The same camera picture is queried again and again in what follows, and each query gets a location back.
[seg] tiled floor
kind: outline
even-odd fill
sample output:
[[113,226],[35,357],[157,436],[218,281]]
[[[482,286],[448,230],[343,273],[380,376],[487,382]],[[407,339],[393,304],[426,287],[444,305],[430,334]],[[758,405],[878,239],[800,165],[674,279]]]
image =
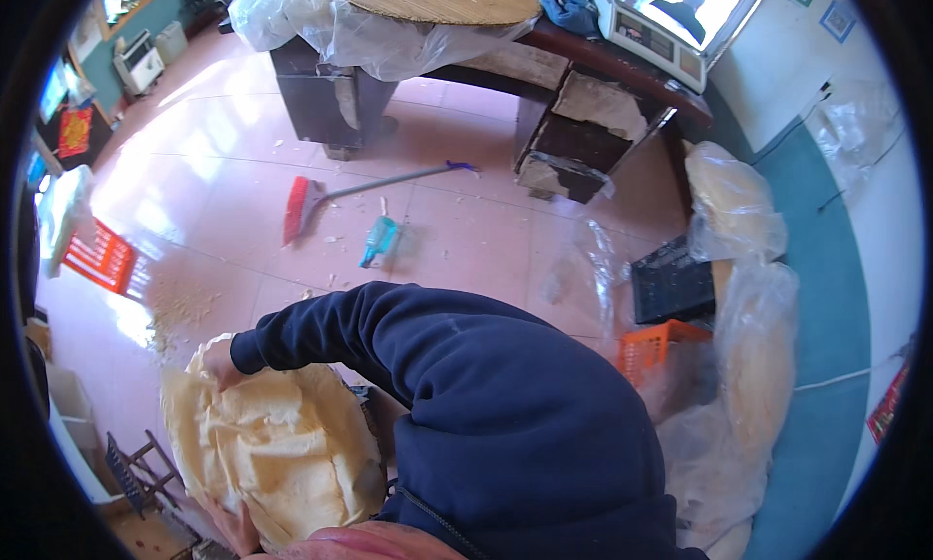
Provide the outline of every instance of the tiled floor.
[[[336,162],[299,141],[266,53],[209,31],[169,67],[152,96],[134,105],[95,166],[92,207],[140,252],[131,297],[67,268],[42,280],[54,361],[77,372],[100,433],[128,450],[152,428],[167,444],[158,406],[159,369],[183,367],[199,343],[249,328],[314,294],[373,279],[460,288],[517,305],[605,355],[599,305],[570,244],[573,218],[600,222],[621,257],[634,260],[685,230],[674,177],[659,141],[646,146],[616,195],[583,206],[529,198],[513,183],[517,100],[480,88],[404,81],[387,113],[400,126],[363,159]],[[282,249],[282,217],[297,175],[336,190],[373,178],[469,161],[456,170],[349,196],[328,207],[315,233]],[[395,255],[357,267],[380,198],[402,224]],[[328,242],[333,237],[336,242]],[[566,286],[550,303],[558,259]],[[631,301],[615,299],[618,334]]]

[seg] desk drawer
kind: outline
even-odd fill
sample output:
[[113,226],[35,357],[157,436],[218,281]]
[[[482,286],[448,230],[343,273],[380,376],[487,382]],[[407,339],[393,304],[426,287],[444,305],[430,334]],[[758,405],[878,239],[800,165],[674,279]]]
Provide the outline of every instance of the desk drawer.
[[548,112],[518,164],[518,183],[586,203],[631,146],[599,124]]
[[575,70],[567,75],[551,111],[575,121],[599,124],[608,133],[632,142],[638,142],[647,129],[635,95],[617,84]]

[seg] broom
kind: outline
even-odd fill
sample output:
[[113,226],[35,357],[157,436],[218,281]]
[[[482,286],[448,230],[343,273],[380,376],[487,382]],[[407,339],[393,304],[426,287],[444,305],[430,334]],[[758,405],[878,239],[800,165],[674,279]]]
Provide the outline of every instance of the broom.
[[318,210],[328,201],[339,198],[342,195],[351,193],[365,192],[373,188],[399,183],[400,181],[414,180],[415,178],[424,178],[437,173],[449,170],[471,170],[475,171],[473,166],[465,163],[455,163],[448,161],[446,165],[431,170],[415,171],[403,176],[386,178],[385,180],[370,181],[362,185],[338,190],[337,192],[327,193],[324,186],[319,181],[308,180],[302,176],[295,178],[292,183],[291,192],[288,193],[288,203],[286,204],[286,217],[282,231],[282,246],[286,247],[298,238],[302,237],[311,224],[311,219]]

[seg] wooden desk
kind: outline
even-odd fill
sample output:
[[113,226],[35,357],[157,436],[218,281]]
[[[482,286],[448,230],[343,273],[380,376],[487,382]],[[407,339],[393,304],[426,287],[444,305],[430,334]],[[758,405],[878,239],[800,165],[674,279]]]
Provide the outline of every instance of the wooden desk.
[[588,41],[554,25],[542,16],[535,29],[517,40],[519,43],[565,56],[587,68],[604,74],[642,96],[649,96],[669,105],[696,123],[709,127],[713,113],[706,100],[676,83],[679,90],[669,85],[672,77],[641,56],[622,50],[607,41]]
[[[297,137],[320,142],[332,159],[359,156],[379,133],[397,83],[357,67],[320,65],[297,37],[270,55]],[[659,68],[609,42],[561,30],[546,17],[503,50],[424,76],[519,97],[515,172],[519,185],[538,197],[561,193],[586,203],[675,113],[703,126],[713,122],[706,101]],[[613,101],[619,108],[607,109]],[[590,115],[588,103],[604,118]],[[628,119],[616,124],[623,111]]]

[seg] navy blue hoodie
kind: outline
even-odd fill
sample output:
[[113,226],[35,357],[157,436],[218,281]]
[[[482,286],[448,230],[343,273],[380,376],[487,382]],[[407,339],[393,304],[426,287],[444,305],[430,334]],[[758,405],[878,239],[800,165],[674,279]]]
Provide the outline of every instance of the navy blue hoodie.
[[395,438],[397,485],[414,497],[397,491],[376,519],[473,558],[706,558],[674,544],[674,499],[636,391],[511,305],[371,282],[265,316],[230,353],[243,373],[342,361],[412,409]]

